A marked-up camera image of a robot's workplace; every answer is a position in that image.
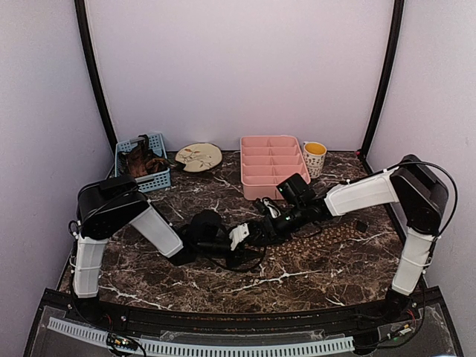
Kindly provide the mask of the brown floral tie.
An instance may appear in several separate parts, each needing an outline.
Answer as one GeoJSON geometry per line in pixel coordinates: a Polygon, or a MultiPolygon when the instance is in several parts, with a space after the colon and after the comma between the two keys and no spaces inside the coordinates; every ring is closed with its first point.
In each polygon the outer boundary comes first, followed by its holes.
{"type": "Polygon", "coordinates": [[[267,254],[282,257],[289,254],[303,254],[312,248],[324,248],[329,245],[360,239],[368,231],[370,224],[361,220],[347,222],[338,227],[317,226],[311,233],[290,234],[284,242],[268,248],[267,254]]]}

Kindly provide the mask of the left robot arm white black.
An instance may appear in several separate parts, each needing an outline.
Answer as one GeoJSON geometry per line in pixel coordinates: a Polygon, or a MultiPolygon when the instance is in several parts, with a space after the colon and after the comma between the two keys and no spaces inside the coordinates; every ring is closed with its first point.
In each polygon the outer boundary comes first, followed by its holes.
{"type": "Polygon", "coordinates": [[[103,254],[109,239],[131,225],[175,266],[204,257],[218,267],[248,272],[258,267],[265,248],[248,243],[250,224],[228,230],[213,210],[196,214],[191,222],[176,229],[139,190],[131,176],[108,178],[83,187],[77,195],[77,218],[68,229],[76,243],[71,255],[71,291],[79,298],[75,310],[89,324],[99,324],[105,309],[98,296],[103,254]]]}

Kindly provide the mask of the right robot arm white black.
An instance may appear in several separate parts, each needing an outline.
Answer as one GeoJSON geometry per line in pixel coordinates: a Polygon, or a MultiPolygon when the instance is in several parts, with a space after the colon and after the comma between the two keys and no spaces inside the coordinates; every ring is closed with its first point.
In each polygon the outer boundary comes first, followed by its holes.
{"type": "Polygon", "coordinates": [[[298,175],[290,176],[277,189],[291,207],[276,218],[263,219],[263,230],[274,237],[377,206],[396,209],[402,215],[399,225],[405,235],[404,245],[390,285],[398,294],[379,307],[380,317],[388,323],[398,321],[408,311],[405,296],[414,292],[430,266],[437,241],[456,212],[447,204],[458,203],[457,184],[451,174],[415,155],[406,155],[400,162],[363,178],[343,181],[322,194],[298,175]]]}

